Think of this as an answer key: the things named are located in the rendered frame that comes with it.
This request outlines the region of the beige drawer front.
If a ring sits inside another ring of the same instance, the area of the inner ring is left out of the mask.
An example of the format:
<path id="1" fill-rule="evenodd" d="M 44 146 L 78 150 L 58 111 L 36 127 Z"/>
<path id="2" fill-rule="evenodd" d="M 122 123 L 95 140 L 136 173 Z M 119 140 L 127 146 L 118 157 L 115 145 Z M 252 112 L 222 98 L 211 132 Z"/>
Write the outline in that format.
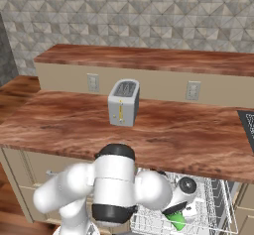
<path id="1" fill-rule="evenodd" d="M 20 181 L 20 185 L 28 187 L 39 186 L 51 178 L 46 175 L 48 170 L 60 173 L 71 165 L 86 163 L 86 160 L 25 151 L 21 152 L 21 157 L 24 177 Z"/>

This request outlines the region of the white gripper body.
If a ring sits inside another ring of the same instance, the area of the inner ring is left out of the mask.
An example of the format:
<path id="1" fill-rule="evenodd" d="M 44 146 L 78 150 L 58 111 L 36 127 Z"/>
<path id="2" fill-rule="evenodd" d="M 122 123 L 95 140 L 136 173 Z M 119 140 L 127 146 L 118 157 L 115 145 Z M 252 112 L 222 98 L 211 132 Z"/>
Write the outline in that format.
<path id="1" fill-rule="evenodd" d="M 162 210 L 162 213 L 167 218 L 195 218 L 197 216 L 196 204 L 198 202 L 203 203 L 203 200 L 196 197 L 193 200 L 172 201 Z"/>

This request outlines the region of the beige cupboard door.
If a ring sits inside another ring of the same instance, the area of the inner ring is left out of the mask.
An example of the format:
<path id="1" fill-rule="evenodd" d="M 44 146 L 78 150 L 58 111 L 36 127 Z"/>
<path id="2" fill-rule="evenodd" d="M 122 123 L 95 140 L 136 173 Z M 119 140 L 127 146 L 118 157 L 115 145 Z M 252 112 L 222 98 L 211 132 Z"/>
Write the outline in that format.
<path id="1" fill-rule="evenodd" d="M 30 211 L 30 214 L 32 215 L 32 218 L 35 221 L 61 224 L 61 217 L 57 211 L 52 211 L 50 213 L 43 214 L 36 209 L 34 202 L 33 202 L 33 195 L 34 195 L 34 191 L 35 191 L 33 188 L 21 186 L 20 189 L 21 189 L 23 197 L 26 201 L 26 204 L 27 204 L 27 207 Z"/>

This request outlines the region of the green cup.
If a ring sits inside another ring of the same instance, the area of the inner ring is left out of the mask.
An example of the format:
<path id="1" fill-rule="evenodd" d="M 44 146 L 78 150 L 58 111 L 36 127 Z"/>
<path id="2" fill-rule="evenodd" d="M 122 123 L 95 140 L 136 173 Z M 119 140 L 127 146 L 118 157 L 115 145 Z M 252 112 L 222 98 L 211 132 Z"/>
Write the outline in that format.
<path id="1" fill-rule="evenodd" d="M 167 214 L 166 218 L 171 221 L 172 225 L 178 230 L 182 231 L 186 226 L 186 221 L 181 212 L 175 212 L 173 214 Z"/>

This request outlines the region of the grey wall socket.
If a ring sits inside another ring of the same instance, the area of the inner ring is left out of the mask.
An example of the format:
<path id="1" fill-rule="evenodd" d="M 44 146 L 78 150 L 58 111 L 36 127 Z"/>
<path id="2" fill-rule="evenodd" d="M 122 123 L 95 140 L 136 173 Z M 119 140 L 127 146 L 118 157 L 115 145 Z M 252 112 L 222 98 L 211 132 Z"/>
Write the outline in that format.
<path id="1" fill-rule="evenodd" d="M 200 92 L 199 81 L 189 81 L 187 85 L 186 100 L 198 100 Z"/>
<path id="2" fill-rule="evenodd" d="M 90 92 L 98 92 L 99 91 L 99 75 L 89 73 L 87 75 L 87 84 L 88 84 L 88 90 Z"/>

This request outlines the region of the silver toaster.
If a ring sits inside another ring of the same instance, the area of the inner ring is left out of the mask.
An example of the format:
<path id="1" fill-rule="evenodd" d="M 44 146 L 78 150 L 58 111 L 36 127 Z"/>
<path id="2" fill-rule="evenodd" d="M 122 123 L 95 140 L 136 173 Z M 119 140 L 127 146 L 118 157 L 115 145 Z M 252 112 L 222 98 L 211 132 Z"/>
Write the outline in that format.
<path id="1" fill-rule="evenodd" d="M 139 110 L 140 84 L 135 79 L 118 80 L 108 95 L 111 125 L 133 127 Z"/>

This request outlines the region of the black hob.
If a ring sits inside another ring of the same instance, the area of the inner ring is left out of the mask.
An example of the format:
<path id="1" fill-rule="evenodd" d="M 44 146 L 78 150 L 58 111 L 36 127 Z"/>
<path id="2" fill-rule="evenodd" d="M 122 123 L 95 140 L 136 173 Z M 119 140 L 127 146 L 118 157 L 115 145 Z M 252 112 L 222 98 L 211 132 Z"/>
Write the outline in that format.
<path id="1" fill-rule="evenodd" d="M 254 111 L 238 110 L 237 113 L 254 154 Z"/>

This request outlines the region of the beige cupboard run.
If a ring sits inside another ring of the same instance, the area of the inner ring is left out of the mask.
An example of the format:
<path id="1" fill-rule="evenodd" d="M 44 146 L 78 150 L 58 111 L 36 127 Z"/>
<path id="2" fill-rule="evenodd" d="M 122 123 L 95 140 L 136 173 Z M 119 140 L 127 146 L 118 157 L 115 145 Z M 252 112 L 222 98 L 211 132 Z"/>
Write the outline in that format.
<path id="1" fill-rule="evenodd" d="M 235 201 L 238 235 L 254 235 L 254 184 L 242 183 Z"/>

